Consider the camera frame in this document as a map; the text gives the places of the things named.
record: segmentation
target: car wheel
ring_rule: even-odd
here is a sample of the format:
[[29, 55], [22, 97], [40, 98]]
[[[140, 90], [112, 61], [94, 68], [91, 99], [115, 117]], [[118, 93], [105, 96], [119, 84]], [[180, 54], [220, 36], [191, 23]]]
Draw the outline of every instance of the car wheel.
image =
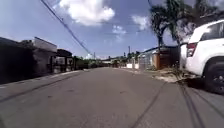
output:
[[205, 86], [209, 91], [224, 94], [224, 62], [211, 64], [205, 71]]

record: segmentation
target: sky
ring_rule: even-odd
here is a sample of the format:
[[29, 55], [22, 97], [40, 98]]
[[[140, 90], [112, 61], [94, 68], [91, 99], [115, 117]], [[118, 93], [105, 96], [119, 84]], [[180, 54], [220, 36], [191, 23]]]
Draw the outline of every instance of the sky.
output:
[[[150, 30], [147, 0], [45, 0], [98, 58], [121, 56], [157, 46]], [[194, 0], [185, 0], [193, 4]], [[162, 4], [164, 0], [152, 0]], [[223, 5], [223, 0], [213, 4]], [[73, 55], [91, 58], [40, 0], [1, 0], [0, 36], [16, 41], [37, 36]], [[164, 42], [176, 45], [169, 32]]]

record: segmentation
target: building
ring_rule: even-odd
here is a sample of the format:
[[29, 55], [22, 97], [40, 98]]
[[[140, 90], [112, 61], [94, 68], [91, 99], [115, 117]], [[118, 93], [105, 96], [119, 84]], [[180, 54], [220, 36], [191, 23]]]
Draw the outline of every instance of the building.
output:
[[56, 45], [38, 37], [21, 42], [0, 37], [0, 83], [52, 73], [56, 52]]
[[162, 69], [171, 67], [179, 60], [177, 46], [161, 46], [160, 56], [158, 47], [142, 52], [139, 59], [139, 69]]
[[31, 44], [0, 37], [0, 84], [35, 76], [33, 50]]
[[72, 53], [64, 49], [57, 50], [53, 65], [55, 73], [71, 71], [76, 67], [75, 61], [72, 58]]
[[57, 55], [57, 46], [35, 37], [32, 41], [34, 47], [33, 56], [36, 60], [35, 74], [36, 76], [43, 76], [53, 73], [53, 62]]

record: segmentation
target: white suv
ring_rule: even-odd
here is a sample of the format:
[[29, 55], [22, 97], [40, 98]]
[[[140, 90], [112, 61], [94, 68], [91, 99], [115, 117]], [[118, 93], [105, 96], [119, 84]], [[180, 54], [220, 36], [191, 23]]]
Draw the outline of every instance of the white suv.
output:
[[186, 70], [203, 76], [211, 91], [224, 94], [224, 19], [194, 30], [187, 44]]

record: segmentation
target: window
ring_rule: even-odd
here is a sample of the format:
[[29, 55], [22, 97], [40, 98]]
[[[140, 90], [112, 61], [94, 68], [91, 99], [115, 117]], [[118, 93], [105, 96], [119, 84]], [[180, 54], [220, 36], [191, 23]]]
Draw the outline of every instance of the window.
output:
[[201, 37], [200, 41], [223, 38], [223, 23], [209, 26]]

